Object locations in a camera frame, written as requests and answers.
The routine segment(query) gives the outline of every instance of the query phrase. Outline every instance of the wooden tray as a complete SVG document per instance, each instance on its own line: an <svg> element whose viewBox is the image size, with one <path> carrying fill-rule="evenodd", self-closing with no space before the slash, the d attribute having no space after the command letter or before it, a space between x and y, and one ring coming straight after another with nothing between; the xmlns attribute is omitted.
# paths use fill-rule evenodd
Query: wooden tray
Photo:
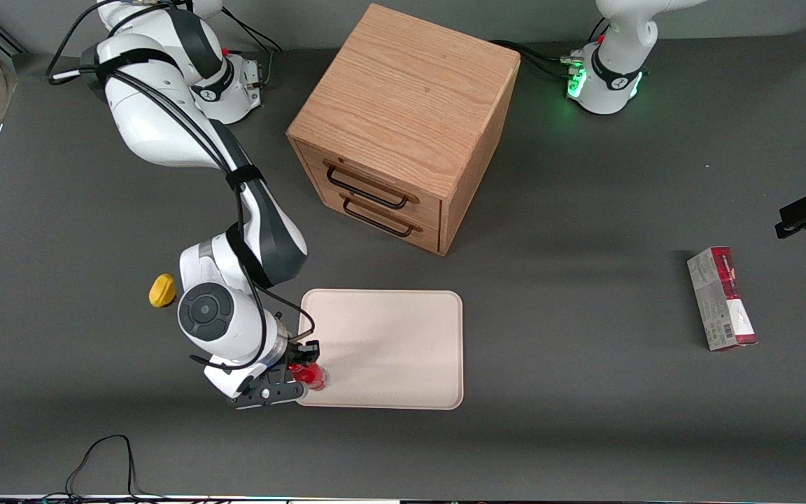
<svg viewBox="0 0 806 504"><path fill-rule="evenodd" d="M304 406L451 410L462 402L462 300L449 290L310 290L327 385ZM301 318L301 328L307 321Z"/></svg>

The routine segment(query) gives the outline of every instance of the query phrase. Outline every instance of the wooden drawer cabinet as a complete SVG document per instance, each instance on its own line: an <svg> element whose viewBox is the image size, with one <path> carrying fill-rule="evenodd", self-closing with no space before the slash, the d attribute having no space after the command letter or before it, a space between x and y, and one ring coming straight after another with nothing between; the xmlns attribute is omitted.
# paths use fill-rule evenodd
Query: wooden drawer cabinet
<svg viewBox="0 0 806 504"><path fill-rule="evenodd" d="M288 139L327 207L443 256L499 143L518 63L372 4Z"/></svg>

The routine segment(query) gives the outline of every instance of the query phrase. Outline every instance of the black metal handle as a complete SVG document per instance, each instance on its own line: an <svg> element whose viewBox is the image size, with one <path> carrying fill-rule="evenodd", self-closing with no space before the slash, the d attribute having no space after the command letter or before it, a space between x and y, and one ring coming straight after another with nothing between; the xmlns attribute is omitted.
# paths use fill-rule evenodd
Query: black metal handle
<svg viewBox="0 0 806 504"><path fill-rule="evenodd" d="M365 199L372 201L374 203L380 204L382 207L388 207L391 210L400 210L400 208L403 208L406 202L409 201L409 197L403 197L403 199L400 200L400 203L390 203L390 201L386 199L381 199L376 195L370 195L368 192L365 192L362 189L354 188L354 186L350 184L346 184L344 182L339 181L339 179L332 178L332 173L334 172L335 167L329 166L329 171L326 173L326 176L329 178L329 182L332 182L332 184L339 186L339 188L344 188L355 195L361 195L361 197L364 197Z"/></svg>
<svg viewBox="0 0 806 504"><path fill-rule="evenodd" d="M366 217L365 215L362 215L361 213L356 213L355 211L350 210L348 208L349 204L350 204L350 199L349 198L344 198L344 211L346 212L346 214L348 214L349 216L353 217L354 219L364 221L364 223L366 223L366 224L372 224L372 226L377 227L378 229L382 230L383 232L389 232L390 234L393 234L397 238L406 238L407 236L412 234L412 230L413 230L412 225L410 225L409 227L406 228L406 232L399 232L399 230L395 230L395 229L393 229L393 227L385 226L384 224L379 223L377 220L369 219L368 217Z"/></svg>

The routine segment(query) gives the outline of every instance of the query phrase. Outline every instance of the gray table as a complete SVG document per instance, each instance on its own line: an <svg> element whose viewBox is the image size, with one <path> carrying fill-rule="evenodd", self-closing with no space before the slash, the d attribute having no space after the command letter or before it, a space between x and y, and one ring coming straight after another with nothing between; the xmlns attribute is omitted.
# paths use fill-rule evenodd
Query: gray table
<svg viewBox="0 0 806 504"><path fill-rule="evenodd" d="M0 139L0 494L56 491L126 433L163 494L806 501L806 232L773 230L806 195L806 32L662 42L610 118L525 66L447 258L316 197L284 131L332 55L279 55L232 128L310 246L276 291L457 291L464 403L228 408L146 300L233 220L222 176L137 159L36 61ZM733 247L757 347L705 347L684 261L713 245ZM109 444L78 489L121 492L124 471Z"/></svg>

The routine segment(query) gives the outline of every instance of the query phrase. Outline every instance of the cardboard box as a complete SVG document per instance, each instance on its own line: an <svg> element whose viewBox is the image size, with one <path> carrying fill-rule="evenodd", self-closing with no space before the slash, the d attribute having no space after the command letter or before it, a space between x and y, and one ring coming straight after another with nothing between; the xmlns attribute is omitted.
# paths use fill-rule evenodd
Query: cardboard box
<svg viewBox="0 0 806 504"><path fill-rule="evenodd" d="M758 342L736 289L736 271L729 246L713 246L686 264L705 324L707 347L711 351L722 351Z"/></svg>

